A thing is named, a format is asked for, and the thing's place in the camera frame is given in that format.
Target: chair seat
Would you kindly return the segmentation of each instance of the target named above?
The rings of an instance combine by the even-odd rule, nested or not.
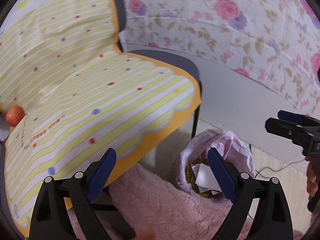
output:
[[[138,49],[138,50],[132,50],[129,51],[130,53],[134,53],[137,55],[150,57],[162,62],[165,62],[167,64],[173,65],[175,67],[178,67],[180,69],[183,69],[187,73],[189,73],[193,78],[200,83],[200,75],[199,70],[190,59],[187,59],[185,57],[165,52],[165,51],[159,51],[159,50],[151,50],[151,49]]]

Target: gray chair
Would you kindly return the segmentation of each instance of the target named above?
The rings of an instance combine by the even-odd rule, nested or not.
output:
[[[121,32],[124,30],[125,24],[126,24],[124,0],[115,0],[115,2],[116,2],[116,8],[118,12],[119,32]],[[123,51],[120,40],[118,41],[118,46],[120,50]],[[159,50],[139,49],[139,50],[133,50],[129,52],[137,55],[153,58],[153,59],[165,62],[167,64],[173,65],[175,67],[178,67],[180,69],[183,69],[184,71],[188,72],[198,82],[200,87],[200,93],[202,93],[202,84],[200,81],[199,70],[196,64],[194,64],[191,60],[173,53],[159,51]],[[193,128],[192,128],[191,138],[193,138],[196,135],[199,111],[200,111],[200,106],[196,109],[193,117]]]

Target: pink trash bag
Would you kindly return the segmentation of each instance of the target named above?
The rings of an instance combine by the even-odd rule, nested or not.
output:
[[[192,138],[187,147],[179,154],[173,167],[174,184],[178,189],[198,199],[230,208],[232,203],[222,194],[210,198],[201,197],[187,182],[186,165],[192,160],[206,162],[208,150],[211,147],[215,147],[224,160],[233,163],[239,172],[247,172],[250,176],[255,176],[253,157],[244,143],[231,131],[208,129]]]

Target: silver screw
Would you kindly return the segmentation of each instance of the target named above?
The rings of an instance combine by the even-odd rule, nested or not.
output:
[[[279,183],[279,179],[277,179],[277,178],[272,178],[271,181],[272,181],[274,184],[278,184],[278,183]]]
[[[52,178],[49,176],[49,177],[46,177],[46,178],[44,179],[44,182],[45,182],[45,183],[49,183],[51,180],[52,180]]]
[[[79,171],[75,174],[76,179],[80,179],[83,177],[83,172]]]
[[[243,179],[249,179],[249,174],[246,172],[241,173],[241,178]]]

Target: orange border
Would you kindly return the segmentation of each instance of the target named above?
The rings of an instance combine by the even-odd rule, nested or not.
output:
[[[130,153],[128,156],[123,157],[121,159],[118,159],[116,161],[116,165],[113,168],[113,171],[110,174],[110,177],[108,181],[106,182],[106,186],[115,181],[117,178],[119,178],[122,174],[124,174],[128,169],[130,169],[133,165],[135,165],[139,160],[141,160],[149,151],[151,151],[158,143],[160,143],[167,135],[171,134],[175,131],[177,127],[180,127],[182,124],[184,124],[187,119],[191,116],[191,114],[194,112],[194,110],[200,105],[200,88],[197,81],[187,72],[184,70],[177,68],[175,66],[169,65],[167,63],[148,58],[145,56],[140,56],[128,52],[121,52],[118,47],[118,32],[119,32],[119,23],[118,23],[118,15],[116,10],[116,3],[114,0],[110,0],[109,4],[110,8],[113,10],[113,17],[111,19],[112,23],[115,26],[115,33],[113,35],[114,39],[114,46],[113,50],[119,54],[126,54],[130,57],[137,57],[141,61],[151,61],[156,66],[161,67],[167,67],[170,68],[176,75],[184,76],[187,79],[189,79],[194,88],[195,88],[195,95],[193,97],[193,100],[190,104],[190,106],[184,110],[174,110],[174,113],[171,117],[171,120],[169,123],[163,127],[161,130],[151,132],[151,133],[144,133],[142,136],[142,139],[137,146],[137,148]],[[72,203],[69,198],[65,198],[65,203],[67,209],[72,208]],[[28,225],[26,227],[20,226],[14,219],[13,219],[17,229],[23,234],[24,237],[29,237],[29,231],[30,231],[30,219],[28,219]]]

